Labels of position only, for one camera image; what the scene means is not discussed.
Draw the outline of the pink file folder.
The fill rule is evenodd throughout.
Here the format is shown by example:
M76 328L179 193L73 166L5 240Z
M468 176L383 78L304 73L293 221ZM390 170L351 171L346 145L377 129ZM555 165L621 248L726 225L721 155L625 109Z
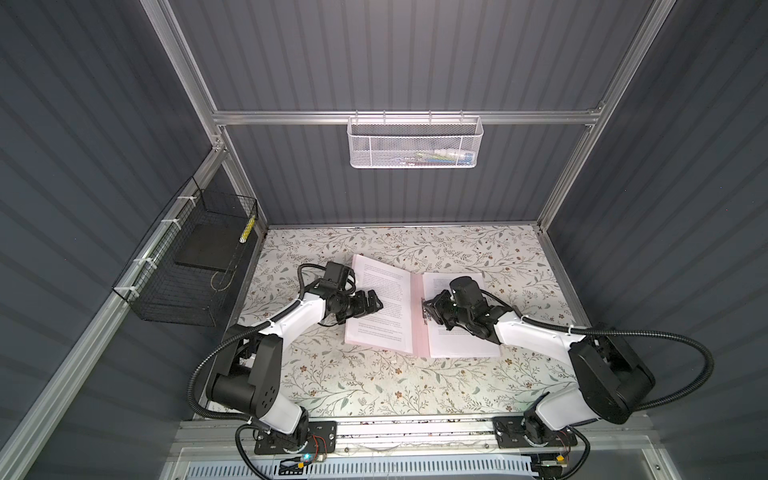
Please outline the pink file folder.
M425 328L423 326L423 311L422 311L422 301L423 299L423 274L415 274L411 273L411 307L412 307L412 333L413 333L413 344L414 344L414 353L411 354L415 357L420 358L429 358L428 349L426 345L426 338L425 338Z

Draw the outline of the printed paper sheet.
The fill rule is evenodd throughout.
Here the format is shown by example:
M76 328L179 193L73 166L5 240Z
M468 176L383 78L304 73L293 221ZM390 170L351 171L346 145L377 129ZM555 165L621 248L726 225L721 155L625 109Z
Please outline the printed paper sheet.
M481 273L425 273L423 275L423 299L432 300L443 290L449 289L449 283L455 278L469 276L480 287L484 287ZM501 349L498 345L472 336L460 327L448 330L439 325L426 313L423 314L426 345L429 358L460 359L460 358L498 358Z
M373 291L381 308L347 320L345 342L413 354L412 274L362 255L353 257L352 268L358 290L366 295Z

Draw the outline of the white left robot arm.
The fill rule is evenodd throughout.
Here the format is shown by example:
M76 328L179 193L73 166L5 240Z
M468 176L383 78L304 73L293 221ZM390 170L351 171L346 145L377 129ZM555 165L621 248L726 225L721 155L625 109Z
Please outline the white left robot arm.
M383 309L373 290L356 285L352 268L333 261L297 267L298 294L287 307L255 326L230 327L215 352L205 387L208 400L225 412L202 408L206 418L242 420L261 428L278 447L296 451L310 437L307 410L280 393L284 351L315 325L331 318L337 325Z

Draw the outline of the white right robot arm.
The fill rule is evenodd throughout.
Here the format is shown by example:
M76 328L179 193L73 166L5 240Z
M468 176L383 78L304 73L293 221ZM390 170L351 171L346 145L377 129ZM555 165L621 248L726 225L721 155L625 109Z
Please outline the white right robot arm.
M469 276L422 302L426 317L450 331L557 360L570 367L575 383L546 392L522 414L518 434L534 447L549 444L559 432L584 422L623 424L655 386L650 369L623 338L577 333L526 317L515 306L482 290Z

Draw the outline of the floral table mat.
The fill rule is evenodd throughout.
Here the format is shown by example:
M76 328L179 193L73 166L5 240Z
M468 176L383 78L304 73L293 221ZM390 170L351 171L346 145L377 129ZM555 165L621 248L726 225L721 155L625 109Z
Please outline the floral table mat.
M531 225L277 229L269 232L239 315L266 319L296 296L302 263L361 254L413 273L482 275L524 314L567 325L574 315L550 252ZM281 391L315 417L503 413L574 382L563 364L518 347L491 359L423 359L348 345L340 327L311 328L283 358Z

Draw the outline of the pens in white basket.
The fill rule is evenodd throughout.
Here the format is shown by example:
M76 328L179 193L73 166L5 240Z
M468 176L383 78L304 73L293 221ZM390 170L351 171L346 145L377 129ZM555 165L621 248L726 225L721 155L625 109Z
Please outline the pens in white basket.
M400 154L392 159L397 164L406 166L454 166L472 168L476 165L476 153L463 149L438 149L432 151L413 151Z

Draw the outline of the white ventilation grille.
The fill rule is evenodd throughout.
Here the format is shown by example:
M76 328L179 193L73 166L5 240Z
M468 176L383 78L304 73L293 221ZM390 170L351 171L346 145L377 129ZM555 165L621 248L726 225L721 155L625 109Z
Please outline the white ventilation grille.
M528 457L503 454L331 458L296 472L278 460L256 467L270 479L406 479L484 476L537 478Z

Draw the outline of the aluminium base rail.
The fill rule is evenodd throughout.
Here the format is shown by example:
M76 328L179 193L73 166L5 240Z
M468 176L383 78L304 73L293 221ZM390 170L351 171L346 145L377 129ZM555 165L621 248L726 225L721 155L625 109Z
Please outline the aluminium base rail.
M534 465L549 463L549 457L565 457L564 473L578 463L583 441L568 448L565 440L549 447L531 447L525 441L504 448L512 439L494 425L500 414L456 414L423 416L379 416L321 418L336 422L336 437L329 441L335 450L325 454L310 440L308 452L331 458L399 457L438 455L503 454L528 457ZM234 444L238 422L182 422L159 479L257 479L242 461ZM645 414L636 414L624 425L606 422L576 427L591 445L590 454L570 479L683 479L671 454L662 445ZM259 460L281 460L298 454L254 455L254 433L243 434L243 445L256 466ZM475 479L534 479L484 476Z

